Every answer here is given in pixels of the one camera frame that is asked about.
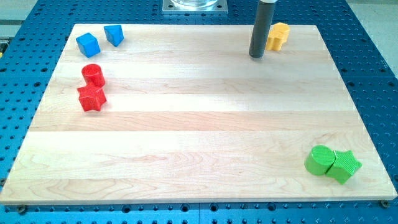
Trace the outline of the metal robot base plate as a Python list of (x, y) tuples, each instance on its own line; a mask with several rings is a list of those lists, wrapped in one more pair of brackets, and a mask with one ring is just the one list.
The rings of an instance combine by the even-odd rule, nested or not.
[(228, 12), (227, 0), (163, 0), (162, 11), (166, 14)]

